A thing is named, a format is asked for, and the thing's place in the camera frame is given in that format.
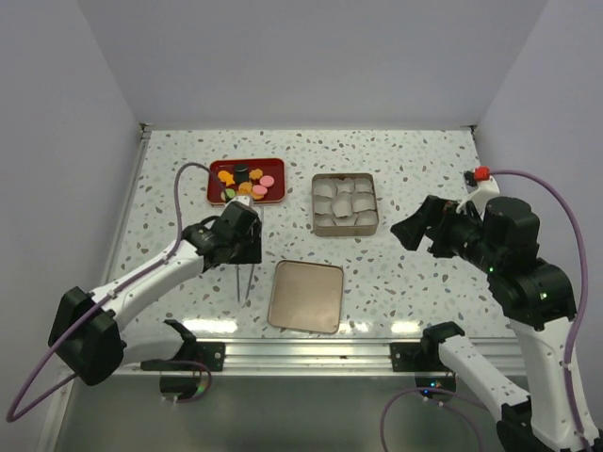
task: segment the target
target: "robotic arm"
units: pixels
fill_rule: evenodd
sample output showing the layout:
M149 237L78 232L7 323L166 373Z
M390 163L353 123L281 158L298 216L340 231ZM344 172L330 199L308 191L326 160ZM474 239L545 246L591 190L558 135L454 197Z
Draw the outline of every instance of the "robotic arm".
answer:
M488 363L453 322L424 330L422 358L463 378L497 422L505 450L579 451L585 443L603 450L575 356L570 365L583 438L570 410L563 348L576 304L567 275L537 257L540 220L527 203L499 196L487 169L466 173L465 179L478 187L465 200L428 196L391 231L407 250L416 250L426 235L434 257L460 256L487 275L490 292L510 319L525 357L530 393Z
M187 360L194 336L175 320L162 331L126 343L122 331L142 310L190 278L220 264L261 262L261 222L249 197L235 197L219 217L188 226L151 261L114 282L86 293L67 292L58 306L48 345L95 304L109 298L57 349L57 355L87 385L108 378L119 366L148 360ZM213 221L211 227L205 225Z

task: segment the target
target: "red cap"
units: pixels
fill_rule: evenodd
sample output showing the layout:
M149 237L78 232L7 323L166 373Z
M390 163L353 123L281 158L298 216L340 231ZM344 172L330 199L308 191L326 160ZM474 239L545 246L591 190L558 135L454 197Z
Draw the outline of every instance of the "red cap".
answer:
M488 167L478 167L473 173L475 182L483 182L490 180L490 169Z

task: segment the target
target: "metal frame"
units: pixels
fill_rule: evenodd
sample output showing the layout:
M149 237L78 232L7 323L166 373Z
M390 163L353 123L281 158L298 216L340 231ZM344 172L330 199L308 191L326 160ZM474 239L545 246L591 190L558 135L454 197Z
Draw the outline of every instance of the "metal frame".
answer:
M154 130L166 130L154 124L142 124L139 154L130 178L120 214L116 233L111 241L111 249L103 271L102 283L107 283L116 265L120 243L128 220L130 207L134 200L137 182L142 170L145 155ZM407 377L439 376L440 373L394 374L389 358L390 342L417 342L418 339L204 339L202 342L223 342L226 344L226 357L221 376L322 376L322 377ZM509 377L525 376L524 360L516 339L475 339L475 348L504 375ZM67 375L65 367L61 373ZM160 372L142 372L136 364L118 369L115 375L140 377L141 375L159 375ZM163 372L164 375L179 375L182 372ZM36 449L47 452L55 449L60 427L67 410L73 384L56 393L41 431Z

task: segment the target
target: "red tray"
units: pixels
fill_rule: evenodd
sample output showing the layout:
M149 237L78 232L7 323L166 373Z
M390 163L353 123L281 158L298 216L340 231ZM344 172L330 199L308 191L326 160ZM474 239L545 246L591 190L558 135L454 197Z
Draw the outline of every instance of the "red tray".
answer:
M216 160L213 162L209 169L218 174L222 170L226 170L232 174L235 173L235 165L244 163L249 167L249 171L255 169L261 169L264 171L264 175L272 176L274 178L274 185L268 189L268 193L260 201L256 201L258 204L270 204L280 202L285 197L285 162L280 158L242 158L240 160ZM238 189L238 185L229 186L235 191ZM207 200L214 204L224 204L224 201L220 197L221 188L213 180L209 178L207 186Z

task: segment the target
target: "terrazzo tabletop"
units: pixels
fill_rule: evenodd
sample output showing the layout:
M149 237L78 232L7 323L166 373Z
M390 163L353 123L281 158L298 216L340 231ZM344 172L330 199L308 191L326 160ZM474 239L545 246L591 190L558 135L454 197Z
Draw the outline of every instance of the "terrazzo tabletop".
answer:
M251 266L240 268L240 304L236 269L222 266L164 295L126 328L127 334L149 334L165 318L174 318L200 338L418 338L423 328L448 320L474 338L513 336L477 269L458 258L434 259L426 252L427 239L418 251L406 251L389 232L428 194L464 196L463 172L479 164L468 131L152 132L112 277L144 264L174 239L173 177L182 164L273 156L285 161L287 191L282 202L263 207L262 264L255 268L249 298L244 300L244 291ZM375 235L313 235L311 180L328 172L373 174L381 220ZM180 187L185 225L219 214L221 208L207 202L206 186L206 173L187 170ZM274 271L284 259L343 267L336 334L268 323Z

